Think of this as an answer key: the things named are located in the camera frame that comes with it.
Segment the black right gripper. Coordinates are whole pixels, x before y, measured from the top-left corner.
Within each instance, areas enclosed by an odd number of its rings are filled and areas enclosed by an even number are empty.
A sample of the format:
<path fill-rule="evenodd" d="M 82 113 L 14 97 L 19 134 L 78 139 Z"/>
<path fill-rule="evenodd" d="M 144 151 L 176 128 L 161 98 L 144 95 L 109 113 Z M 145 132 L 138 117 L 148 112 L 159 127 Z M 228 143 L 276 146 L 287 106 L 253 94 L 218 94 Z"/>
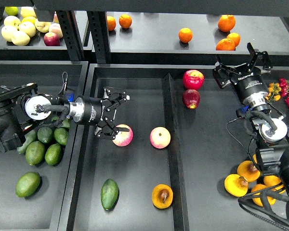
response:
<path fill-rule="evenodd" d="M 231 84 L 243 105 L 264 105 L 266 104 L 265 98 L 268 95 L 268 87 L 263 81 L 261 70 L 255 65 L 260 59 L 263 70 L 271 71 L 271 60 L 267 51 L 255 51 L 250 42 L 247 43 L 247 49 L 251 55 L 251 61 L 236 67 L 224 65 L 219 55 L 216 55 L 212 75 L 221 89 Z"/>

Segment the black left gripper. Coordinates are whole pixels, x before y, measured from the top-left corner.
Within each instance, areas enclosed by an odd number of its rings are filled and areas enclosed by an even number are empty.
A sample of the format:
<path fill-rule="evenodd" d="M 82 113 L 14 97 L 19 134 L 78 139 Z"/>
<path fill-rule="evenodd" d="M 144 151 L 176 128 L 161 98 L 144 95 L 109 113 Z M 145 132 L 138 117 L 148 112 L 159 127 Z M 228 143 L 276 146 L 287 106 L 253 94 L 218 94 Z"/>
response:
<path fill-rule="evenodd" d="M 83 125 L 96 127 L 95 136 L 99 139 L 114 140 L 119 132 L 129 132 L 129 128 L 116 127 L 113 120 L 107 116 L 103 118 L 103 113 L 116 110 L 120 105 L 130 99 L 126 90 L 112 87 L 104 88 L 104 98 L 82 97 L 84 112 L 81 119 Z"/>

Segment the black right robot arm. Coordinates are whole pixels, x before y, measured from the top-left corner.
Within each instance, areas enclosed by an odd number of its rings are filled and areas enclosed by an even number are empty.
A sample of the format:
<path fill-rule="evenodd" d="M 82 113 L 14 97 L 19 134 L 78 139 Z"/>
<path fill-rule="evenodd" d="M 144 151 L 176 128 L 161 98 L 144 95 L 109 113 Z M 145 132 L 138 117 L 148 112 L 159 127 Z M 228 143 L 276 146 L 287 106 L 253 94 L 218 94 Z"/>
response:
<path fill-rule="evenodd" d="M 275 184 L 239 197 L 238 203 L 251 215 L 289 231 L 289 124 L 283 121 L 286 115 L 281 111 L 277 111 L 278 118 L 271 117 L 274 106 L 267 99 L 269 90 L 261 76 L 272 70 L 268 53 L 254 50 L 251 43 L 247 49 L 250 62 L 236 67 L 224 65 L 217 56 L 212 75 L 221 89 L 231 85 L 243 105 L 236 115 L 252 126 L 252 130 L 245 128 L 256 144 L 251 161 L 263 176 L 279 177 L 279 186 L 286 193 L 274 191 Z"/>

